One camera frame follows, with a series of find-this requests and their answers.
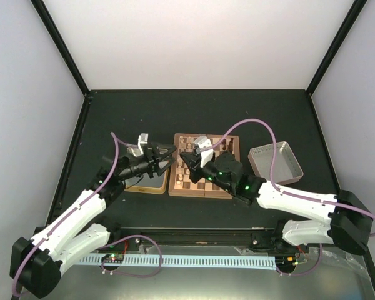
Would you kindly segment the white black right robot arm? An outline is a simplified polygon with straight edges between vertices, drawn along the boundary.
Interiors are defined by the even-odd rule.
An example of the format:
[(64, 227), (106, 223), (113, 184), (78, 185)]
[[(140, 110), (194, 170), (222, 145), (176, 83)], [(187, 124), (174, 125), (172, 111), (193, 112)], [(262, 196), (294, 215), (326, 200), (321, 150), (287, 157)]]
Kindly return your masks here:
[(228, 151), (203, 159), (200, 154), (182, 152), (179, 158), (189, 169), (192, 183), (206, 179), (247, 206), (285, 211), (304, 217), (287, 221), (271, 237), (272, 246), (285, 252), (302, 244), (333, 244), (355, 255), (368, 251), (373, 220), (371, 213), (352, 192), (315, 194), (272, 184), (263, 177), (246, 174), (241, 162)]

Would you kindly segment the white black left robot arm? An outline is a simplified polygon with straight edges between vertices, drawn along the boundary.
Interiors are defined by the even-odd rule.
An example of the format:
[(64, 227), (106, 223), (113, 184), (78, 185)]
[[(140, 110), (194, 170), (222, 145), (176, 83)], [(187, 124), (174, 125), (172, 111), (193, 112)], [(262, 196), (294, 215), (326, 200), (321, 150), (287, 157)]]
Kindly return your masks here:
[(39, 299), (51, 293), (65, 272), (94, 250), (116, 249), (122, 240), (116, 222), (101, 216), (133, 177), (161, 176), (175, 158), (175, 145), (141, 142), (139, 154), (120, 155), (115, 147), (111, 167), (102, 167), (79, 197), (54, 222), (30, 239), (20, 237), (11, 250), (12, 294), (21, 285)]

